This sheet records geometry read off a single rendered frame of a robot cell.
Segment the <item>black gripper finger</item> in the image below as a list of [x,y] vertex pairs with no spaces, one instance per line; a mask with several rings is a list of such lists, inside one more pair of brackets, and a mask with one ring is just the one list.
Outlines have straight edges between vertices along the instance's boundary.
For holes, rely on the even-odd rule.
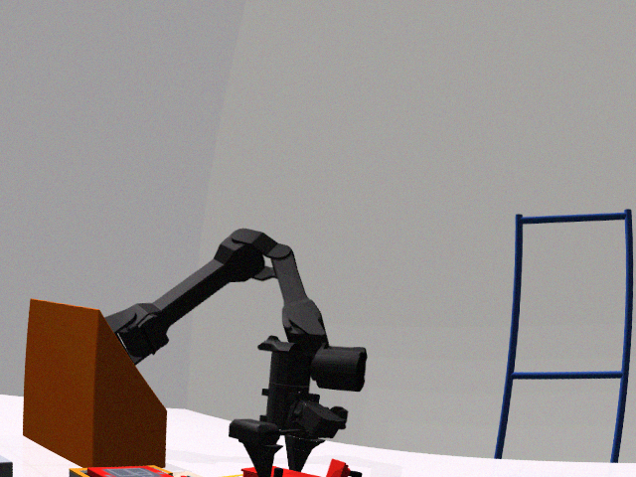
[[248,454],[255,472],[258,477],[270,477],[272,472],[273,460],[275,453],[278,452],[284,445],[263,445],[238,440],[242,443],[246,453]]
[[288,469],[296,472],[301,472],[303,469],[307,457],[310,455],[314,447],[321,443],[324,443],[323,439],[308,440],[291,435],[284,435]]

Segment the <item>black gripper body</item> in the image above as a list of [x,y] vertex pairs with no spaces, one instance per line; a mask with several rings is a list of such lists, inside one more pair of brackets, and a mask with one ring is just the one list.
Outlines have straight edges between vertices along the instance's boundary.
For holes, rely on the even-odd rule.
[[[318,439],[299,422],[289,421],[288,413],[295,401],[312,399],[309,387],[282,385],[269,382],[268,389],[262,389],[262,396],[268,397],[266,414],[258,420],[234,419],[229,426],[229,437],[263,445],[276,445],[281,435],[291,435],[308,440]],[[279,430],[281,429],[281,430]]]

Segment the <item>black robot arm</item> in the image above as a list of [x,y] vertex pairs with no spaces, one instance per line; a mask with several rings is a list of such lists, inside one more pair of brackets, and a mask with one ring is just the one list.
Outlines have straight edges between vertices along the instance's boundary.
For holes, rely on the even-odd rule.
[[[264,266],[263,255],[270,258],[272,267]],[[269,381],[309,387],[311,377],[321,389],[360,392],[365,382],[366,348],[329,345],[321,312],[305,294],[293,250],[259,231],[235,230],[220,243],[210,262],[161,298],[133,304],[104,318],[136,366],[167,345],[167,331],[178,319],[228,283],[250,278],[277,279],[283,298],[282,323],[288,342],[269,335],[257,346],[272,352]],[[320,395],[305,399],[306,392],[298,393],[303,400],[290,407],[289,421],[297,417],[297,422],[319,438],[333,438],[346,428],[348,410],[324,407]]]

